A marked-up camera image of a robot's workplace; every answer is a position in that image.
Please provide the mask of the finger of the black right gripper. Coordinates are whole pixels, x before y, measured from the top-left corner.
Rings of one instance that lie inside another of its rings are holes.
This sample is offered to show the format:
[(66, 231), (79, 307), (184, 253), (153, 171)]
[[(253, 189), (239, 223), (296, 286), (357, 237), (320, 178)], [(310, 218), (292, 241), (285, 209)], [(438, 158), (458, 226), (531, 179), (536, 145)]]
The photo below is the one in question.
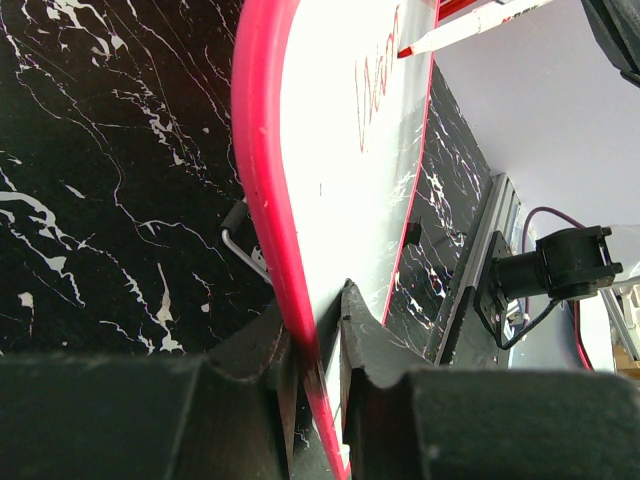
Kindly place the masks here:
[(620, 76), (639, 87), (639, 1), (582, 0), (593, 36)]

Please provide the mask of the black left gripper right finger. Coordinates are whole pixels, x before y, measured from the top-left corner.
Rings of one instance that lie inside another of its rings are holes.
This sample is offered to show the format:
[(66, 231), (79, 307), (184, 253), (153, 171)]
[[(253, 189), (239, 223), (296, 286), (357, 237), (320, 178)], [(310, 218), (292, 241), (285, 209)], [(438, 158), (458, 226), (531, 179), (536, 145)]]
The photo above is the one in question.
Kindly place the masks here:
[(635, 479), (639, 391), (608, 373), (435, 366), (341, 292), (355, 479)]

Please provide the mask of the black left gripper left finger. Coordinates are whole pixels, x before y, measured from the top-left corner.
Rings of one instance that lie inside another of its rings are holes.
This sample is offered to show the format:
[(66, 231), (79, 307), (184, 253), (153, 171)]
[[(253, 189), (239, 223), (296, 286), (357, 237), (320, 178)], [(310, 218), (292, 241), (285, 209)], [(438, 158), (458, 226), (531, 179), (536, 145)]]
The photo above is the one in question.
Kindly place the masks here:
[(298, 372), (271, 304), (200, 355), (1, 362), (5, 479), (286, 479)]

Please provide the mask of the white red whiteboard marker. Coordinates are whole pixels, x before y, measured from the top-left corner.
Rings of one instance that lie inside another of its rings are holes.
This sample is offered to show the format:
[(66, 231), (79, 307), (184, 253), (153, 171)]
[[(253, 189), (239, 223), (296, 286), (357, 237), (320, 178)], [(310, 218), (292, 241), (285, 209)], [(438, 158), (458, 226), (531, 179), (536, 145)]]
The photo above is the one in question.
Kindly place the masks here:
[(399, 59), (432, 53), (484, 33), (547, 5), (551, 0), (491, 1), (443, 26), (438, 26), (397, 53)]

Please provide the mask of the pink framed whiteboard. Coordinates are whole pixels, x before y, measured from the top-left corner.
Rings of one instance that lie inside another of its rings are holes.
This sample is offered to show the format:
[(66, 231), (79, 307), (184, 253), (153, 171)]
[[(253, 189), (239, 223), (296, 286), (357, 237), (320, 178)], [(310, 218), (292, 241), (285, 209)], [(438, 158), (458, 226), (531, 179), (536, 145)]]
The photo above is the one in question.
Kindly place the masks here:
[(330, 470), (348, 474), (322, 350), (344, 284), (387, 317), (419, 178), (433, 58), (400, 50), (435, 1), (248, 1), (232, 61), (235, 158)]

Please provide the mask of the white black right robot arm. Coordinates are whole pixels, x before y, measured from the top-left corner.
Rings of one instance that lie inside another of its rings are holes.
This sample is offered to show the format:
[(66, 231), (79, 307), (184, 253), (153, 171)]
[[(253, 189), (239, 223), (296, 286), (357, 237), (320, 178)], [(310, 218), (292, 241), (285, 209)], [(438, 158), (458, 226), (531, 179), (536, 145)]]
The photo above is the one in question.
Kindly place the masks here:
[[(639, 3), (637, 1), (584, 1), (582, 3), (596, 42), (621, 77), (639, 85)], [(542, 322), (561, 302), (579, 301), (610, 287), (624, 272), (611, 259), (606, 238), (610, 227), (584, 227), (577, 221), (535, 242), (535, 249), (513, 255), (500, 231), (488, 244), (477, 286), (468, 288), (473, 307), (484, 328), (501, 350), (512, 348)], [(511, 301), (547, 295), (549, 303), (534, 319), (507, 338), (503, 333)]]

